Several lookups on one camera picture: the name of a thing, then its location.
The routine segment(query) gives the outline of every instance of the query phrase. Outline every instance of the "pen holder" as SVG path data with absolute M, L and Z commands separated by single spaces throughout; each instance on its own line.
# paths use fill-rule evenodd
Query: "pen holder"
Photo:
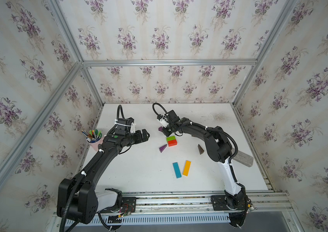
M 98 151 L 98 145 L 99 144 L 102 144 L 104 142 L 104 137 L 100 138 L 98 141 L 96 142 L 88 142 L 91 147 L 95 150 L 95 151 Z

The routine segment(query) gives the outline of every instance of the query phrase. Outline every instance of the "black cable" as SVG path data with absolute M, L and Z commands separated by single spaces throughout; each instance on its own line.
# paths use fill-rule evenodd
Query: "black cable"
M 123 153 L 126 153 L 129 149 L 131 149 L 131 147 L 132 147 L 132 144 L 129 146 L 129 148 L 126 151 L 120 152 L 118 155 L 123 154 Z
M 110 230 L 110 227 L 108 225 L 106 225 L 105 221 L 102 219 L 102 216 L 101 216 L 101 212 L 98 212 L 98 217 L 99 217 L 99 220 L 101 221 L 102 225 L 104 225 L 104 227 L 108 230 Z M 117 230 L 120 228 L 121 225 L 119 226 L 111 226 L 111 230 Z
M 65 232 L 69 232 L 70 230 L 72 230 L 78 223 L 79 221 L 74 221 L 74 223 Z
M 156 114 L 157 116 L 159 116 L 159 114 L 156 112 L 156 110 L 155 110 L 155 108 L 154 108 L 155 105 L 160 106 L 160 107 L 164 110 L 165 114 L 168 113 L 162 105 L 160 105 L 159 103 L 156 102 L 156 103 L 152 104 L 152 109 L 153 109 L 153 111 L 155 112 L 155 114 Z
M 121 105 L 118 105 L 118 110 L 116 111 L 116 120 L 119 119 L 119 110 L 121 113 L 121 117 L 124 118 L 123 107 Z M 115 128 L 116 128 L 116 124 L 114 124 L 114 126 L 109 130 L 109 132 L 107 132 L 106 135 L 110 134 Z
M 99 161 L 99 159 L 102 157 L 103 153 L 104 153 L 104 151 L 99 151 L 98 157 L 95 160 L 93 160 L 90 165 L 88 165 L 87 167 L 85 167 L 83 169 L 86 174 L 88 174 L 88 172 L 91 170 L 91 168 Z M 61 219 L 61 223 L 60 223 L 60 232 L 64 232 L 65 224 L 66 224 L 66 216 L 69 212 L 71 201 L 84 177 L 85 177 L 85 175 L 83 175 L 83 174 L 81 174 L 79 176 L 78 180 L 76 181 L 76 183 L 74 184 L 74 187 L 72 188 L 72 190 L 70 192 L 69 198 L 68 198 L 65 208 L 64 208 L 64 212 L 62 213 L 62 219 Z

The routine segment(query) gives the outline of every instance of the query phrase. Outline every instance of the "wooden block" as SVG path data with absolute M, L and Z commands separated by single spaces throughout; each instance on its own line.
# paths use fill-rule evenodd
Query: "wooden block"
M 171 141 L 171 140 L 175 140 L 175 139 L 176 139 L 175 136 L 167 137 L 167 141 Z
M 200 144 L 198 144 L 197 147 L 199 148 L 199 152 L 200 152 L 200 154 L 203 154 L 203 153 L 204 153 L 204 150 L 203 150 L 203 148 L 200 146 Z
M 176 177 L 177 178 L 181 178 L 181 171 L 180 171 L 180 167 L 178 166 L 178 163 L 175 162 L 173 163 L 173 168 L 174 168 L 174 172 L 176 173 Z
M 191 161 L 186 160 L 186 165 L 185 165 L 185 169 L 183 170 L 183 175 L 184 176 L 188 176 L 189 174 L 189 166 L 191 165 Z
M 174 146 L 174 145 L 177 145 L 177 140 L 168 141 L 168 146 L 169 147 Z

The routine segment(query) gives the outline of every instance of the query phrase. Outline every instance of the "wall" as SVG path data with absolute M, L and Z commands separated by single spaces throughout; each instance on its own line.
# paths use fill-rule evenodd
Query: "wall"
M 0 164 L 73 66 L 64 44 L 46 1 L 0 1 Z M 1 190 L 0 231 L 45 229 L 95 120 L 90 97 L 78 76 Z
M 107 103 L 232 102 L 250 66 L 93 67 Z
M 299 1 L 238 111 L 305 231 L 328 231 L 328 1 Z

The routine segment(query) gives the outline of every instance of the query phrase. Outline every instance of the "white table surface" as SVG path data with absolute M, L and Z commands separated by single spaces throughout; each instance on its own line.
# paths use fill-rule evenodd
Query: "white table surface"
M 97 129 L 107 133 L 114 125 L 119 104 L 105 104 Z M 205 126 L 220 126 L 236 141 L 239 150 L 252 155 L 230 104 L 162 104 L 169 112 L 174 110 L 180 117 Z M 152 104 L 123 104 L 125 118 L 134 118 L 136 130 L 146 129 L 150 134 L 147 142 L 136 144 L 131 149 L 118 155 L 102 174 L 96 188 L 116 188 L 123 192 L 189 192 L 224 190 L 224 183 L 216 162 L 207 154 L 205 143 L 189 134 L 176 136 L 178 144 L 166 147 L 160 153 L 159 147 L 165 145 L 165 135 L 158 131 L 161 126 L 156 120 Z M 156 106 L 156 111 L 163 111 Z M 205 150 L 199 154 L 197 145 Z M 85 159 L 86 165 L 96 152 L 90 148 Z M 181 173 L 186 160 L 191 161 L 189 175 L 177 179 L 173 164 L 177 162 Z M 233 161 L 237 180 L 246 190 L 267 190 L 262 174 L 254 160 L 253 166 L 246 167 Z

